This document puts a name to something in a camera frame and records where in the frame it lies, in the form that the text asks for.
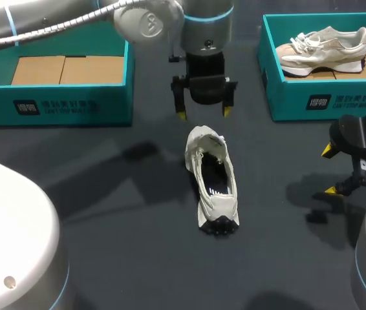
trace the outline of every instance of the dark gray table surface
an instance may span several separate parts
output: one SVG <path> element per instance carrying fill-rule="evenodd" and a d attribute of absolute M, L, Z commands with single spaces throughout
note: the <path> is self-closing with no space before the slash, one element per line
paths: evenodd
<path fill-rule="evenodd" d="M 175 116 L 169 84 L 184 65 L 168 64 L 158 45 L 136 51 L 132 127 L 0 129 L 0 163 L 40 185 L 59 212 L 77 309 L 355 308 L 349 271 L 366 189 L 345 204 L 312 197 L 350 174 L 350 158 L 321 158 L 329 122 L 271 120 L 255 58 L 262 13 L 366 10 L 361 0 L 317 4 L 239 0 L 225 52 L 227 74 L 239 81 L 228 119 L 189 96 L 189 121 Z M 195 125 L 228 142 L 241 221 L 229 238 L 197 229 L 183 166 Z M 345 211 L 328 213 L 328 225 L 305 221 L 331 203 Z"/>

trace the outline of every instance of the shoelace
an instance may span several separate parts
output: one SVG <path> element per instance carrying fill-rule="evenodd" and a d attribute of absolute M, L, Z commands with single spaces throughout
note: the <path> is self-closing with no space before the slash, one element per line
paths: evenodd
<path fill-rule="evenodd" d="M 295 39 L 291 37 L 292 46 L 298 54 L 313 51 L 319 46 L 320 41 L 309 40 L 308 36 L 311 34 L 312 33 L 305 35 L 300 33 Z"/>

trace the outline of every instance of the printed logo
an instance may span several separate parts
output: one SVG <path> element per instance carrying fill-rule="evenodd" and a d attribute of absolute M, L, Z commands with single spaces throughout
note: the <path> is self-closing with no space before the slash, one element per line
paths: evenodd
<path fill-rule="evenodd" d="M 151 12 L 147 12 L 140 20 L 140 32 L 145 37 L 155 37 L 163 30 L 163 22 Z"/>
<path fill-rule="evenodd" d="M 325 110 L 330 100 L 331 95 L 311 95 L 307 103 L 307 110 Z"/>
<path fill-rule="evenodd" d="M 14 100 L 15 108 L 20 115 L 40 115 L 35 100 Z"/>

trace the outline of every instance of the shoe sole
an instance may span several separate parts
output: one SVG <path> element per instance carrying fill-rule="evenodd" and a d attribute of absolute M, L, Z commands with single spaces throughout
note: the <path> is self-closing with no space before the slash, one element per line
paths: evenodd
<path fill-rule="evenodd" d="M 207 217 L 205 217 L 204 211 L 200 206 L 200 203 L 197 207 L 199 217 L 199 229 L 206 234 L 214 234 L 215 236 L 227 236 L 229 234 L 233 234 L 239 228 L 236 220 L 229 220 L 226 216 L 220 216 L 214 221 L 209 221 L 207 220 Z M 235 217 L 239 222 L 239 216 L 237 212 Z"/>
<path fill-rule="evenodd" d="M 291 68 L 286 66 L 281 66 L 282 71 L 285 76 L 291 78 L 306 78 L 314 70 L 317 69 L 327 69 L 342 73 L 361 73 L 365 67 L 365 59 L 359 61 L 353 61 L 351 63 L 323 63 L 320 66 L 308 67 L 308 68 Z"/>

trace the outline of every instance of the shoe insole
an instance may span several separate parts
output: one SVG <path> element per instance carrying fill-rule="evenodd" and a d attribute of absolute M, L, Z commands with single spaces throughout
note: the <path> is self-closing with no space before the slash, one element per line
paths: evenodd
<path fill-rule="evenodd" d="M 209 153 L 203 154 L 202 176 L 204 186 L 210 196 L 215 194 L 229 194 L 228 175 L 223 163 Z"/>

